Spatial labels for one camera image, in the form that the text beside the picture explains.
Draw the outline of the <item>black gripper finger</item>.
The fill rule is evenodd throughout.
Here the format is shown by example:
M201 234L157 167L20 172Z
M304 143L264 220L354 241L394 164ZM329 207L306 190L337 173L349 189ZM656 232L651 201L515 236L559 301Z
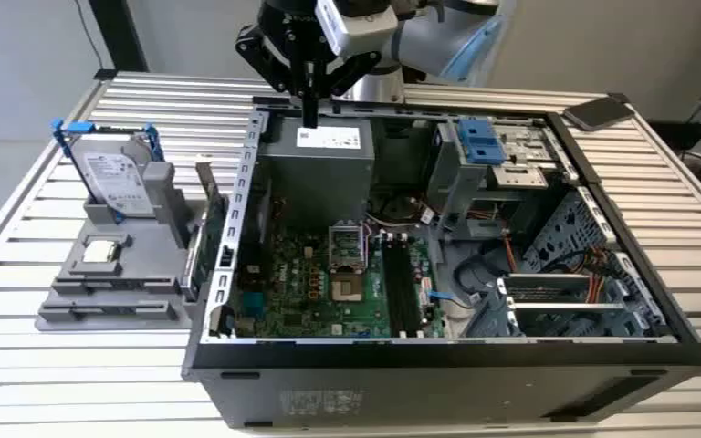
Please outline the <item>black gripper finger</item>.
M318 101L330 96L342 95L368 74L381 61L381 53L372 51L353 55L345 62L328 71L328 58L320 57L313 63L313 75L309 86L309 127L317 127Z
M248 65L256 70L272 88L301 101L301 125L312 127L312 89L308 66L297 45L297 35L288 30L285 48L278 53L286 58L285 64L266 47L265 35L258 26L245 26L238 33L234 48Z

